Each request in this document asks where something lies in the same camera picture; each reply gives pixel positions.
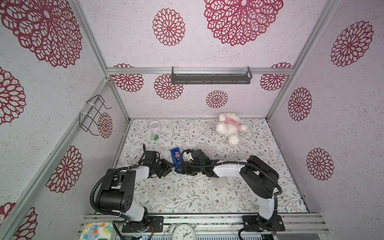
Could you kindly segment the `blue tape dispenser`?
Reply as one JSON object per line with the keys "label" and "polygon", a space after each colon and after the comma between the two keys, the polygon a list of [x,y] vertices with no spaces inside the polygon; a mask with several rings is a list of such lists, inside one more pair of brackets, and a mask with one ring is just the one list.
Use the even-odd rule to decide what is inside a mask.
{"label": "blue tape dispenser", "polygon": [[171,149],[170,152],[171,152],[171,157],[173,159],[173,163],[175,166],[175,172],[180,174],[182,172],[182,169],[180,167],[182,163],[181,151],[179,148],[174,148],[174,149]]}

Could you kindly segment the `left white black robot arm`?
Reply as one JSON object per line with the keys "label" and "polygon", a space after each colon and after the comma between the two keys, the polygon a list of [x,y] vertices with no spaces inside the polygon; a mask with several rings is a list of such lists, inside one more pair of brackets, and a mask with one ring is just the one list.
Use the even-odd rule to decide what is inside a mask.
{"label": "left white black robot arm", "polygon": [[116,224],[123,224],[133,231],[144,232],[150,227],[147,208],[134,202],[135,184],[151,178],[166,177],[175,165],[160,157],[156,151],[148,151],[143,144],[143,154],[137,164],[108,169],[97,181],[90,193],[91,207],[98,213],[122,218],[113,221],[113,227],[119,232]]}

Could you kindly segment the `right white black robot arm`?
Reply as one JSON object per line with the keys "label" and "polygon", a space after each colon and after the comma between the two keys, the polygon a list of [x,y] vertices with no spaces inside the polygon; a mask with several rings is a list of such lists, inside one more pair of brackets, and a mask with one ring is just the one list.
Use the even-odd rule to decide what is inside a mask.
{"label": "right white black robot arm", "polygon": [[243,227],[238,237],[243,239],[245,231],[264,231],[278,217],[278,196],[283,193],[278,183],[279,174],[257,156],[250,156],[246,161],[211,160],[201,150],[184,150],[181,163],[175,171],[195,176],[202,173],[209,178],[233,177],[243,179],[254,194],[259,204],[257,223]]}

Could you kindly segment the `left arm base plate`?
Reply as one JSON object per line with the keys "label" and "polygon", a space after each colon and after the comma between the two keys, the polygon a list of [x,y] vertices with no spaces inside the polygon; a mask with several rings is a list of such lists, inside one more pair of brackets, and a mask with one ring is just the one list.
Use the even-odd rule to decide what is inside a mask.
{"label": "left arm base plate", "polygon": [[123,224],[123,233],[161,233],[164,227],[163,216],[144,217],[140,222],[130,221]]}

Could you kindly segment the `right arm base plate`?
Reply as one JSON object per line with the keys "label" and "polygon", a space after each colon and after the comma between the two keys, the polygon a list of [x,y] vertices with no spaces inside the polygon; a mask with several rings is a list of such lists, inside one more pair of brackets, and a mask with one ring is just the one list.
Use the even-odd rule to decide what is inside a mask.
{"label": "right arm base plate", "polygon": [[276,215],[272,220],[265,220],[259,215],[243,216],[242,219],[246,232],[283,232],[286,230],[280,215]]}

